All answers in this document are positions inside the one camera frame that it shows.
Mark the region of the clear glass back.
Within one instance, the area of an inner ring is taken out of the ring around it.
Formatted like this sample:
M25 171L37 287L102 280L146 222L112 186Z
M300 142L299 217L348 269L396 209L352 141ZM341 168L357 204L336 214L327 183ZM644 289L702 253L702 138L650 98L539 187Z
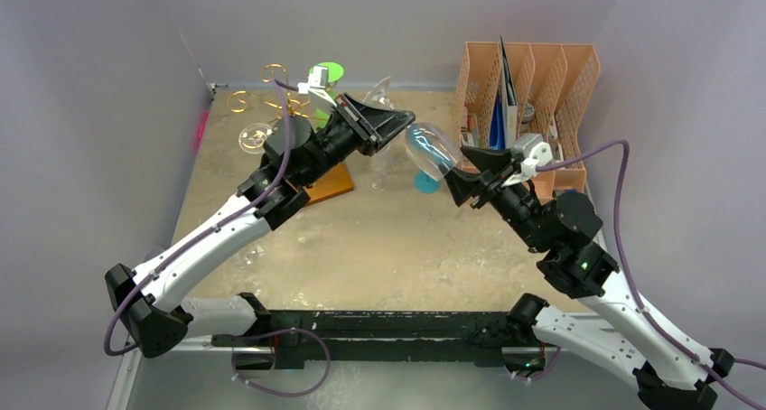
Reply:
M377 152L370 160L370 187L374 191L384 191L388 181L388 169L391 152L388 147Z

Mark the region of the green plastic goblet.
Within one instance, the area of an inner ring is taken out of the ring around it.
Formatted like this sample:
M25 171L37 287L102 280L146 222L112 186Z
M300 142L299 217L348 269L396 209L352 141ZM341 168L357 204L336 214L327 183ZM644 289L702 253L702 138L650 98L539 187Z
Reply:
M327 83L325 92L330 98L336 99L338 93L336 92L335 87L344 74L344 68L338 62L323 61L312 66L308 70L309 75L313 74L315 67L324 67L327 69ZM322 110L322 106L320 105L322 101L313 94L309 94L309 101L314 108L314 119L316 120L316 126L318 128L324 128L330 119L330 114Z

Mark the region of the clear flute wine glass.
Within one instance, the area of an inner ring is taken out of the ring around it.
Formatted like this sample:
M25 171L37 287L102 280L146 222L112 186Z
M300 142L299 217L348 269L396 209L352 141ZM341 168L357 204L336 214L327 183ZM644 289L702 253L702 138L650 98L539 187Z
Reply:
M253 123L246 126L238 135L238 145L246 154L259 155L265 151L265 144L273 128L265 123Z

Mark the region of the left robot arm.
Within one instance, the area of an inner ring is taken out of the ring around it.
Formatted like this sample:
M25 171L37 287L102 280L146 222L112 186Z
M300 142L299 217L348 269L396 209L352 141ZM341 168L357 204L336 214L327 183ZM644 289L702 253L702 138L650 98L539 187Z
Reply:
M416 119L408 110L367 106L347 93L330 101L330 119L316 130L289 112L264 144L259 167L213 215L163 253L105 275L118 323L148 359L186 338L229 335L248 346L266 340L269 321L254 297L193 300L189 292L242 248L276 231L310 200L308 189L358 152L372 156Z

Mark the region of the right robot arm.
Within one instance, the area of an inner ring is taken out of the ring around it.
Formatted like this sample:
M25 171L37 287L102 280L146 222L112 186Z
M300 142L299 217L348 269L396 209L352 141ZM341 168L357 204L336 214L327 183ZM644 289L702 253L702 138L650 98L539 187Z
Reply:
M650 409L710 409L734 357L689 337L648 302L623 252L596 242L602 228L589 197L568 191L541 203L528 187L533 177L558 168L547 143L491 150L465 146L474 166L442 161L436 170L457 205L491 205L534 253L546 281L590 308L609 331L574 322L545 301L527 296L507 320L509 336L534 338L568 349L632 386Z

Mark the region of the clear glass near left arm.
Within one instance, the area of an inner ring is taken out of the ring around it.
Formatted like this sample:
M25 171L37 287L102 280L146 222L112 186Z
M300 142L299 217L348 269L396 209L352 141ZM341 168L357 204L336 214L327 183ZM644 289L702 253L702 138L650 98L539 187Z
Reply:
M259 245L247 246L240 249L231 257L235 269L244 270L253 267L264 255L264 249Z

